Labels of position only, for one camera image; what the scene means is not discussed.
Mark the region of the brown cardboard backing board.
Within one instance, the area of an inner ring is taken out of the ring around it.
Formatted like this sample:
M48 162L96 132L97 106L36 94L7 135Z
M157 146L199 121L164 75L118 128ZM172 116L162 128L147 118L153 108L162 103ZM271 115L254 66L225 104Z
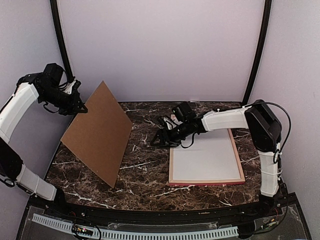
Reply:
M79 113L61 142L110 187L116 184L132 122L105 82L86 101L87 113Z

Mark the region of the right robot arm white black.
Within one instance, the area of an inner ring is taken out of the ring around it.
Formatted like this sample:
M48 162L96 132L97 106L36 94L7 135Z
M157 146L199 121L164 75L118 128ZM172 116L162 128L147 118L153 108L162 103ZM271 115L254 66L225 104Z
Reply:
M167 116L160 116L161 128L150 142L153 147L176 148L188 136L222 129L247 129L260 159L261 187L255 214L266 217L275 208L281 178L282 124L261 99L254 103L226 109L211 110L196 114L188 102L182 102L172 109L179 121L174 123Z

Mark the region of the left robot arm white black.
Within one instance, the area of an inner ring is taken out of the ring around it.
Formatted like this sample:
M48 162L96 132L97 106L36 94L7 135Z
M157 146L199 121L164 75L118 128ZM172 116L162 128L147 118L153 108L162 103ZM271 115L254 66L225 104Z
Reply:
M70 206L63 201L64 193L29 169L19 154L10 146L12 137L35 103L49 104L57 108L63 116L87 113L88 109L80 97L79 80L60 83L63 72L43 71L21 77L13 94L0 110L0 174L9 186L18 186L32 196L50 201L51 210L60 218L67 218Z

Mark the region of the black left corner post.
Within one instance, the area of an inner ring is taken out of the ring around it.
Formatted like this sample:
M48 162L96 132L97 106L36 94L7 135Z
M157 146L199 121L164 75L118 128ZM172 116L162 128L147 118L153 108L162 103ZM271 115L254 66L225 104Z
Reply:
M71 65L70 65L70 61L67 53L67 48L64 40L64 35L63 35L63 30L62 30L60 15L59 15L59 9L58 9L58 1L50 0L49 2L50 2L52 20L54 24L54 30L56 34L56 39L57 39L62 63L65 70L67 83L71 84L75 79L75 77L73 76L73 73L72 73L72 69L71 69Z

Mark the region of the black corner post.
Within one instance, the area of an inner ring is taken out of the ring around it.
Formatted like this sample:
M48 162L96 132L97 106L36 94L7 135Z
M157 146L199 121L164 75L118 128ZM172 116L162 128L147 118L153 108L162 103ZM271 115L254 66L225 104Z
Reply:
M56 34L56 39L57 39L62 63L65 70L67 83L71 84L75 79L75 77L73 76L73 73L72 73L72 69L71 69L71 65L70 65L70 61L67 53L67 48L64 40L64 35L63 35L63 30L62 30L60 15L59 15L59 9L58 9L58 1L50 0L49 2L50 2L52 20L54 24L54 30Z
M259 70L259 66L260 66L260 62L261 62L261 58L262 58L263 50L264 50L264 46L265 46L271 10L272 10L272 0L265 0L264 7L263 7L261 26L260 26L260 31L259 31L259 36L258 36L258 41L257 41L257 46L256 46L256 51L255 51L250 75L248 78L248 82L246 85L246 89L244 92L244 96L241 101L242 106L248 104L249 99L251 97L251 93L254 88L254 84L256 81L256 77L258 74L258 70Z

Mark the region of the black front table rail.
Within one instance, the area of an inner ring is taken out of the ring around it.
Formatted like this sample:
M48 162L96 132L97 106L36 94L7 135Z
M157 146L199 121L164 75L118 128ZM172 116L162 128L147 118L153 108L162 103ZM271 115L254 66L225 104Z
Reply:
M78 223L93 223L98 226L115 224L134 225L182 225L217 222L219 225L245 225L262 217L278 216L285 213L285 208L298 204L296 194L281 195L269 209L262 202L253 202L236 206L219 207L203 210L183 211L135 211L91 207L66 203L64 208L55 204L31 197L28 205L40 208L44 214L75 220Z

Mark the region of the black right corner post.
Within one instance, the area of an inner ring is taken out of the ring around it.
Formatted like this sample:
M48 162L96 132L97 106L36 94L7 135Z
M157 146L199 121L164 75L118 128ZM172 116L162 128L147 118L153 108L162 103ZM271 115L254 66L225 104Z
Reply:
M264 46L265 46L271 10L272 10L272 0L265 0L264 7L263 7L261 26L260 26L260 31L259 31L259 36L258 36L258 41L257 41L257 46L256 46L256 51L255 51L250 75L248 78L248 82L246 85L246 89L244 92L244 96L241 101L242 106L248 104L249 99L251 97L251 93L254 88L254 84L256 81L256 77L258 74L258 70L259 70L259 66L260 66L260 62L261 62L261 58L262 58L263 50L264 50Z

